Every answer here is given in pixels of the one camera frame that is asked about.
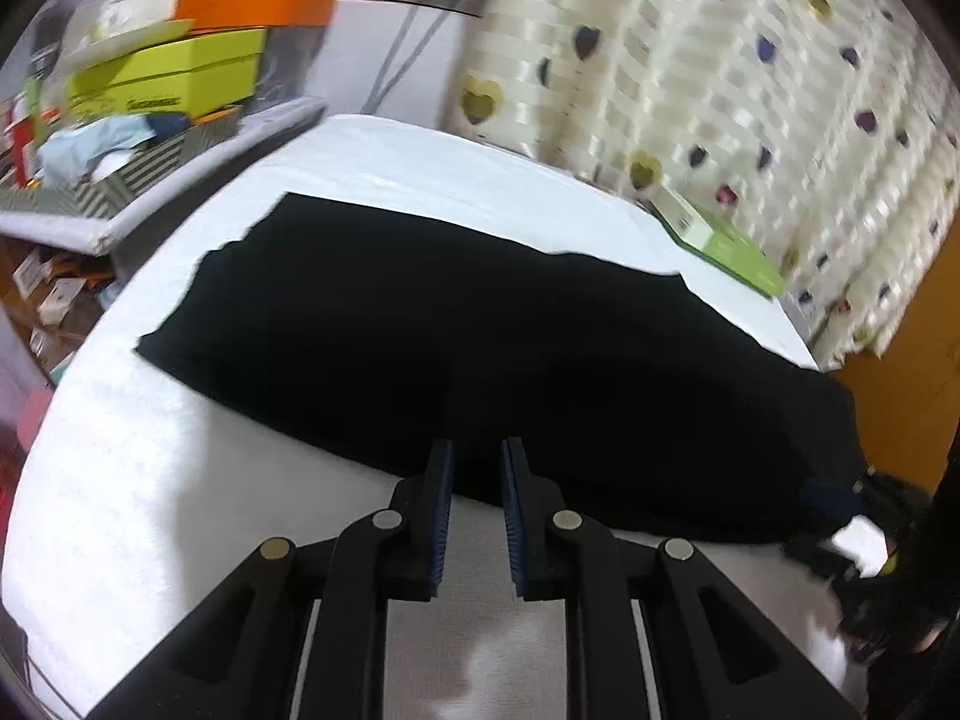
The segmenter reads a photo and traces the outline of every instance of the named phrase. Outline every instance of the yellow box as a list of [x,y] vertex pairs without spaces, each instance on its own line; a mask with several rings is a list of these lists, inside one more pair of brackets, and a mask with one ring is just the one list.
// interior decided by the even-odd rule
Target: yellow box
[[182,111],[192,119],[248,98],[264,29],[218,32],[133,52],[70,76],[70,110],[81,118]]

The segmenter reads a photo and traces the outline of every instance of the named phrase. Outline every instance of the curtain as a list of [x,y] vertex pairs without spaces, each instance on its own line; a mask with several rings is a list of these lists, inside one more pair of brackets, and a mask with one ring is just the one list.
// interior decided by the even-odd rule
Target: curtain
[[957,204],[960,95],[900,0],[488,0],[446,121],[723,213],[822,368],[885,350]]

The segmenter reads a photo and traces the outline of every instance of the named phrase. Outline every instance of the orange box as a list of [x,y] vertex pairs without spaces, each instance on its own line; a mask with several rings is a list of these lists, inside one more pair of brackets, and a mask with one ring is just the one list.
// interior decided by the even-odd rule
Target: orange box
[[198,32],[252,26],[325,26],[336,0],[179,0],[175,19],[193,19]]

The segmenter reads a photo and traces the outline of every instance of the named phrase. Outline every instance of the light blue cloth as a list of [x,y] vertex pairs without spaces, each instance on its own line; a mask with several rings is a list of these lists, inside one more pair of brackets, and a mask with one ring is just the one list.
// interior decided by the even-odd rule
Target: light blue cloth
[[53,133],[38,150],[43,186],[69,189],[88,177],[104,154],[133,148],[154,136],[143,114],[107,116],[85,127]]

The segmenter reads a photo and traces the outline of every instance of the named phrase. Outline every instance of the folded black garment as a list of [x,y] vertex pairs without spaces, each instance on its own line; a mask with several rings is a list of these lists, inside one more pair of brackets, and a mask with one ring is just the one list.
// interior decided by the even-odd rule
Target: folded black garment
[[435,437],[499,501],[497,445],[608,526],[716,541],[827,533],[805,490],[864,470],[842,385],[757,344],[680,276],[287,194],[200,263],[139,353],[288,435],[398,476]]

